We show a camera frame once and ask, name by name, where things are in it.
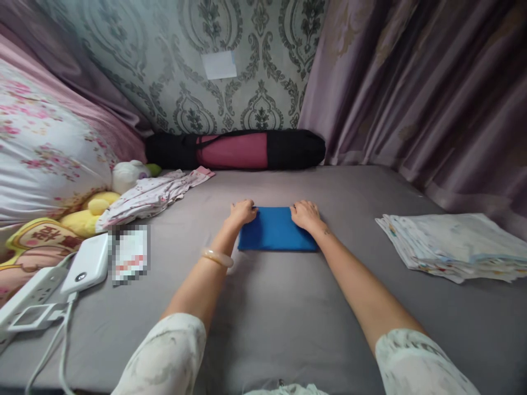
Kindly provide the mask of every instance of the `white cable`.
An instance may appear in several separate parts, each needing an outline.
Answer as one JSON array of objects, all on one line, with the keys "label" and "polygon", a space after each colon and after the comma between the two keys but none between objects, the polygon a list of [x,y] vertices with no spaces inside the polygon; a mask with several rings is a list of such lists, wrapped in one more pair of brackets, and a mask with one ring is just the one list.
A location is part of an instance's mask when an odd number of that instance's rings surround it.
[{"label": "white cable", "polygon": [[64,322],[65,321],[62,321],[62,323],[57,328],[57,331],[55,332],[55,335],[51,339],[51,343],[49,344],[48,349],[46,350],[46,352],[44,353],[44,356],[42,357],[42,359],[38,363],[37,368],[35,369],[35,371],[31,375],[31,378],[29,379],[29,382],[26,385],[26,389],[24,391],[24,395],[31,395],[31,387],[33,386],[33,383],[35,382],[38,374],[40,373],[40,371],[42,370],[44,365],[48,362],[49,353],[51,352],[51,350],[53,348],[53,345],[55,344],[55,340],[57,340],[57,337],[59,336],[60,332],[62,331],[62,328],[64,327]]},{"label": "white cable", "polygon": [[[67,255],[62,261],[60,261],[59,264],[57,264],[57,267],[65,267],[65,266],[67,266],[68,263],[69,263],[70,258],[73,257],[75,254],[77,254],[77,252],[72,252],[71,254]],[[63,351],[62,351],[62,355],[60,357],[59,379],[61,380],[60,383],[62,385],[63,390],[66,392],[66,394],[67,395],[75,395],[73,393],[73,391],[71,391],[68,388],[68,385],[66,384],[66,381],[64,379],[64,374],[63,374],[63,372],[64,372],[64,362],[63,361],[66,358],[65,357],[65,353],[66,353],[65,349],[66,349],[67,340],[68,340],[68,322],[69,322],[69,319],[70,319],[70,316],[71,316],[71,310],[73,308],[73,302],[75,302],[76,299],[77,299],[77,292],[74,292],[73,294],[68,296],[68,309],[66,310],[66,315],[64,316],[64,319],[63,319],[62,323],[57,328],[57,331],[55,332],[55,335],[53,335],[53,338],[51,339],[51,343],[49,343],[49,346],[46,349],[46,352],[44,352],[44,356],[42,357],[42,359],[38,363],[37,368],[35,369],[35,371],[31,375],[31,377],[29,379],[29,382],[27,383],[26,388],[24,390],[24,395],[31,395],[31,387],[33,386],[33,383],[37,379],[37,376],[39,375],[41,370],[44,368],[44,366],[48,362],[48,359],[50,357],[50,352],[53,349],[53,345],[55,344],[55,341],[57,340],[57,337],[59,336],[59,334],[62,331],[62,329],[65,329],[65,332],[64,332]]]},{"label": "white cable", "polygon": [[77,253],[77,251],[75,252],[72,252],[71,254],[67,255],[62,261],[60,261],[60,263],[57,265],[57,267],[63,267],[63,266],[67,266],[68,265],[68,262],[70,260],[70,258],[75,255]]},{"label": "white cable", "polygon": [[75,395],[75,392],[68,387],[66,382],[66,353],[68,352],[68,326],[71,318],[71,311],[73,310],[73,303],[77,299],[78,292],[73,292],[68,296],[68,310],[66,311],[66,316],[64,317],[64,340],[62,343],[62,352],[60,354],[60,365],[59,365],[59,381],[62,390],[66,395]]}]

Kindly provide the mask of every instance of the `hand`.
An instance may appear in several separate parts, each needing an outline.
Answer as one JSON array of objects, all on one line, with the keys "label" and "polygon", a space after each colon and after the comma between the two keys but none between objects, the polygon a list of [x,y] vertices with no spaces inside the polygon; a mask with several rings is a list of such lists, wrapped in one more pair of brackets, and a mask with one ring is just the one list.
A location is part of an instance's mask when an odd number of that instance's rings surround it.
[{"label": "hand", "polygon": [[254,202],[250,199],[231,204],[231,215],[227,220],[240,227],[253,221],[258,213],[258,208],[253,206]]},{"label": "hand", "polygon": [[326,225],[320,219],[320,213],[315,203],[301,200],[290,207],[291,219],[302,229],[312,232],[316,227],[326,228]]}]

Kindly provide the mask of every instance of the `wallpaper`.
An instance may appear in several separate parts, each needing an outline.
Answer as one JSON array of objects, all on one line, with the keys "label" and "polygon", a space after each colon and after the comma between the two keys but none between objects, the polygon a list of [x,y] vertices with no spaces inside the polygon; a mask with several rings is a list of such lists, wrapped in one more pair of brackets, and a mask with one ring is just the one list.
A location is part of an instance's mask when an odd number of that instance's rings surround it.
[{"label": "wallpaper", "polygon": [[[328,0],[38,0],[157,131],[295,128]],[[208,80],[231,50],[237,77]]]}]

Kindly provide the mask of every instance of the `power bank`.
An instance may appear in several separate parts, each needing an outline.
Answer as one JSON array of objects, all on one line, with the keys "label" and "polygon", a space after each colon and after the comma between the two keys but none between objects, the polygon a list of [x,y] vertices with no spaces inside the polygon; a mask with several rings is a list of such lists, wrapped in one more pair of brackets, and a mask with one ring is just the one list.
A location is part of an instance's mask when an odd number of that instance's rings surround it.
[{"label": "power bank", "polygon": [[99,284],[108,275],[108,234],[104,233],[82,242],[60,293],[79,292]]}]

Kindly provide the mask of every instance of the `white plush toy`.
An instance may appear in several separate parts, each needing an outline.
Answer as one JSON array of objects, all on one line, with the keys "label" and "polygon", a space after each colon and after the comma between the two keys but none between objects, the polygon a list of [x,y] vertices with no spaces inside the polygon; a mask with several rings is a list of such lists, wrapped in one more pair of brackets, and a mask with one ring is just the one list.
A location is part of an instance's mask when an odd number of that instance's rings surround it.
[{"label": "white plush toy", "polygon": [[132,189],[139,179],[151,177],[150,170],[138,160],[121,162],[112,171],[111,189],[118,194]]}]

